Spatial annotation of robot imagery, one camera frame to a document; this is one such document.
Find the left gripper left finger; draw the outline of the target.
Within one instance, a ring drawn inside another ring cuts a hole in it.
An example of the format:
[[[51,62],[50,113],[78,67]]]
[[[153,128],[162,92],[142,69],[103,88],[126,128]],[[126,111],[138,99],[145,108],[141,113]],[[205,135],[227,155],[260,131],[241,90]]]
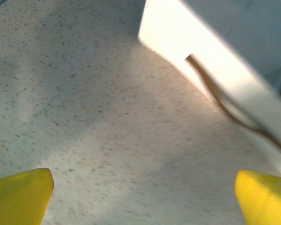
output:
[[[41,225],[53,190],[48,168],[0,178],[0,225]]]

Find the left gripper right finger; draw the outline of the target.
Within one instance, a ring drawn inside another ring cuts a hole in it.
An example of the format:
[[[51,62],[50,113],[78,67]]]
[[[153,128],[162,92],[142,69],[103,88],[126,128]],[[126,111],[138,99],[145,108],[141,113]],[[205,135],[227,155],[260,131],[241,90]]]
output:
[[[240,170],[235,194],[246,225],[281,225],[281,177]]]

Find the white divided storage box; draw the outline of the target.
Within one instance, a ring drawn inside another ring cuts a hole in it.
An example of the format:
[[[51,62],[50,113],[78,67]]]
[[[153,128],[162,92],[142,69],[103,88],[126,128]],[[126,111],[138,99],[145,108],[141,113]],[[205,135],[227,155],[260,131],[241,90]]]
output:
[[[281,152],[281,0],[146,0],[138,38]]]

